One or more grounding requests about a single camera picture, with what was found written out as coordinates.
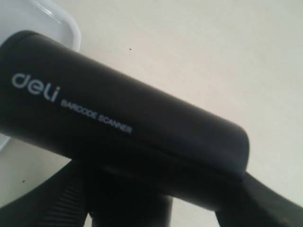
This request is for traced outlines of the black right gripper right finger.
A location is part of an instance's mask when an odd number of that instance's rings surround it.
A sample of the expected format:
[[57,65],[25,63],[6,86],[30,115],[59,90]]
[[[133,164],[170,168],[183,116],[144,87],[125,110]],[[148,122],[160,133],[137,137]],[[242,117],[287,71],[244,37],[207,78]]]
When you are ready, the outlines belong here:
[[215,212],[221,227],[301,227],[303,208],[250,174]]

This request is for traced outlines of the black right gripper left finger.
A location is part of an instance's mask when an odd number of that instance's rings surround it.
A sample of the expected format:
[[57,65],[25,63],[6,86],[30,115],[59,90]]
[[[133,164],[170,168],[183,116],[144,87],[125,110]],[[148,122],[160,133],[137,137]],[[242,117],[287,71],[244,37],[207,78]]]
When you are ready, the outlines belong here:
[[70,161],[41,185],[1,207],[2,227],[82,227],[87,217],[80,164]]

